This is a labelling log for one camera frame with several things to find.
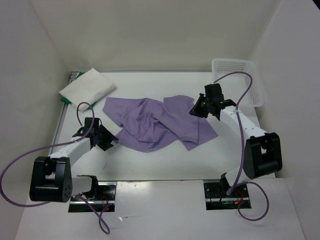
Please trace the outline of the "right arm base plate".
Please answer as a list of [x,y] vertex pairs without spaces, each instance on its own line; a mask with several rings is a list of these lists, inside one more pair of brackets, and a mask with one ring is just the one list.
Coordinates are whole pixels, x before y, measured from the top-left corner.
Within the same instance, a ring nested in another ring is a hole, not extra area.
[[227,195],[227,187],[224,187],[218,179],[203,181],[206,210],[236,210],[251,209],[250,197],[246,185],[234,189],[231,195]]

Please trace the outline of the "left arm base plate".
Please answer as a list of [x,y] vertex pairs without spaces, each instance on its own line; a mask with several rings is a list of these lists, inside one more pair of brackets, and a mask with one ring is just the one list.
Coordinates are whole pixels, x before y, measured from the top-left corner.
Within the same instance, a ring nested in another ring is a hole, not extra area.
[[[80,197],[85,199],[94,210],[100,213],[115,211],[117,182],[99,181],[94,190],[80,193]],[[69,213],[89,213],[92,209],[81,199],[72,197],[68,207]]]

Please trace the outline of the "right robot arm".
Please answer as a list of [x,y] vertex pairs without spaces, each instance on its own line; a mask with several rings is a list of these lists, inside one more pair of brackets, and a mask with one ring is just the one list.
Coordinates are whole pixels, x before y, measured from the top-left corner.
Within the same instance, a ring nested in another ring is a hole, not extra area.
[[205,93],[199,95],[189,113],[200,118],[213,115],[240,136],[241,140],[239,168],[221,176],[220,193],[230,197],[240,184],[282,170],[279,135],[275,132],[268,133],[255,125],[239,110],[233,100],[224,98],[218,83],[208,84],[204,89]]

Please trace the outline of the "green t-shirt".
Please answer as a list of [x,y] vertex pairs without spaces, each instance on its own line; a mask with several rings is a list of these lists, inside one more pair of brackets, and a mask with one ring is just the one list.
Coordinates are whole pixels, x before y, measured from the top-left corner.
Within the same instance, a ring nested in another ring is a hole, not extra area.
[[[79,72],[77,75],[72,75],[72,77],[75,77],[75,78],[72,78],[71,81],[73,82],[74,80],[76,80],[77,78],[82,76],[83,74],[84,74],[84,72]],[[61,97],[60,100],[65,104],[68,104],[68,105],[71,104],[71,102],[66,97]]]

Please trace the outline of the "purple t-shirt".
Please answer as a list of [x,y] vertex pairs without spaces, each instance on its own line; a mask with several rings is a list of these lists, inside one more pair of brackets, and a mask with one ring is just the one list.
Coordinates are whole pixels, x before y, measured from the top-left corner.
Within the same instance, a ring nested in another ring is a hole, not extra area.
[[163,101],[107,97],[103,112],[121,128],[115,136],[117,144],[150,153],[179,140],[191,151],[218,136],[205,118],[189,113],[193,106],[194,99],[186,95]]

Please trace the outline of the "white t-shirt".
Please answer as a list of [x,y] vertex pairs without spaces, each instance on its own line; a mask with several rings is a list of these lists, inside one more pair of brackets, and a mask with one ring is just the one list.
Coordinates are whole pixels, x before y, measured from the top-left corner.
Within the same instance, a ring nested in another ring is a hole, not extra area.
[[82,102],[92,106],[115,88],[116,85],[109,78],[92,68],[60,90],[59,94],[77,108]]

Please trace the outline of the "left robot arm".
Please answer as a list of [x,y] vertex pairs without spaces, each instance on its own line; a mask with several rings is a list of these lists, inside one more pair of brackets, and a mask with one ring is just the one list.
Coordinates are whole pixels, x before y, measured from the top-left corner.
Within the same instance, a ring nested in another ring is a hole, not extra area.
[[113,146],[117,138],[108,131],[99,118],[86,117],[70,144],[49,156],[39,156],[33,164],[29,197],[33,202],[66,203],[83,194],[94,200],[100,194],[95,175],[72,173],[72,166],[94,147],[103,151]]

